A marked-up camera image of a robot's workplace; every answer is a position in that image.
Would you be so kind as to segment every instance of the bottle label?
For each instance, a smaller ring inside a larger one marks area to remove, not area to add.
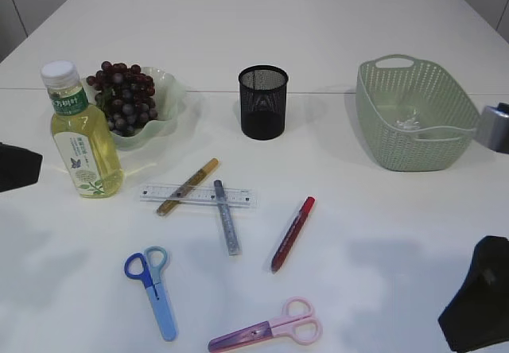
[[[103,195],[103,180],[88,137],[74,132],[61,132],[53,138],[78,193],[85,196]]]
[[[84,89],[68,97],[60,97],[58,93],[52,93],[49,95],[49,98],[53,108],[55,108],[55,112],[64,116],[78,114],[88,107],[87,95],[85,95]]]

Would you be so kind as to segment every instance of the green basket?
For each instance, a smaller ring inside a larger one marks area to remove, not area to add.
[[[409,67],[382,68],[404,59]],[[424,172],[448,168],[468,147],[479,112],[440,65],[389,55],[359,67],[356,93],[360,127],[373,156],[386,169]]]

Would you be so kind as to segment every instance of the blue scissors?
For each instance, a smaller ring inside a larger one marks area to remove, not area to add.
[[[156,266],[150,260],[150,254],[153,252],[162,253],[162,260]],[[140,259],[142,262],[143,271],[139,274],[129,271],[129,266],[135,259]],[[177,338],[177,330],[171,308],[169,307],[169,299],[166,298],[165,287],[161,283],[161,271],[167,260],[168,254],[164,248],[157,246],[149,247],[143,254],[137,252],[128,257],[124,265],[124,272],[128,278],[142,281],[152,305],[153,314],[156,316],[162,338],[166,341],[173,341]]]

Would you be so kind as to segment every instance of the white bottle cap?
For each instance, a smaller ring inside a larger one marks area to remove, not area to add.
[[[80,75],[78,75],[76,66],[66,60],[47,63],[41,69],[41,77],[45,86],[52,89],[74,87],[80,82]]]

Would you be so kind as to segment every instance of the scissors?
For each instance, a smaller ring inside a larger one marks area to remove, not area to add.
[[[153,252],[162,253],[162,260],[156,266],[150,260],[150,254]],[[129,266],[135,259],[140,259],[142,262],[143,271],[139,274],[129,271]],[[143,254],[137,252],[128,257],[124,265],[124,272],[128,278],[142,281],[152,305],[153,314],[156,316],[162,338],[166,341],[173,341],[177,338],[177,330],[169,307],[169,299],[166,298],[165,287],[161,283],[161,271],[167,260],[168,254],[164,248],[152,246],[147,248]]]
[[[302,303],[307,307],[307,311],[299,315],[291,316],[289,314],[289,307],[292,303]],[[288,336],[300,345],[310,345],[321,337],[321,323],[314,316],[315,310],[311,303],[303,297],[292,297],[288,299],[283,305],[282,315],[275,317],[268,321],[263,321],[260,324],[252,325],[248,328],[241,329],[240,331],[230,333],[229,335],[221,336],[211,340],[208,343],[208,351],[217,353],[220,351],[229,351],[237,347],[245,347],[253,343],[259,343],[266,339],[273,339],[274,337]],[[306,324],[315,325],[315,333],[308,339],[303,339],[297,334],[297,327]]]

